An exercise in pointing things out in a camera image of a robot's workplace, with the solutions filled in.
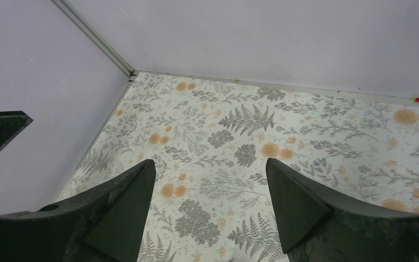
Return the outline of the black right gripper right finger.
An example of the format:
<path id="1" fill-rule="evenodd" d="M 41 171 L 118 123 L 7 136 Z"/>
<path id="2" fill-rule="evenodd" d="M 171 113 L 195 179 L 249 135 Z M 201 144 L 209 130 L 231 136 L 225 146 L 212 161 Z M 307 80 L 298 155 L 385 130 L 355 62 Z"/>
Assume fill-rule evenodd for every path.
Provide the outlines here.
<path id="1" fill-rule="evenodd" d="M 274 158 L 266 175 L 290 261 L 419 261 L 419 214 L 352 198 Z"/>

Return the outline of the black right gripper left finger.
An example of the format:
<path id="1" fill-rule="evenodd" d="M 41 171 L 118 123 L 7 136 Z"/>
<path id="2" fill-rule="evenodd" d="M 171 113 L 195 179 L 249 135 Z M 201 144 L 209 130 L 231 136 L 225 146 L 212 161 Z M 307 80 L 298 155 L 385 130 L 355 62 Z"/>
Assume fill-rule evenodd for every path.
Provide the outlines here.
<path id="1" fill-rule="evenodd" d="M 155 176 L 146 159 L 40 210 L 0 215 L 0 261 L 137 261 Z"/>

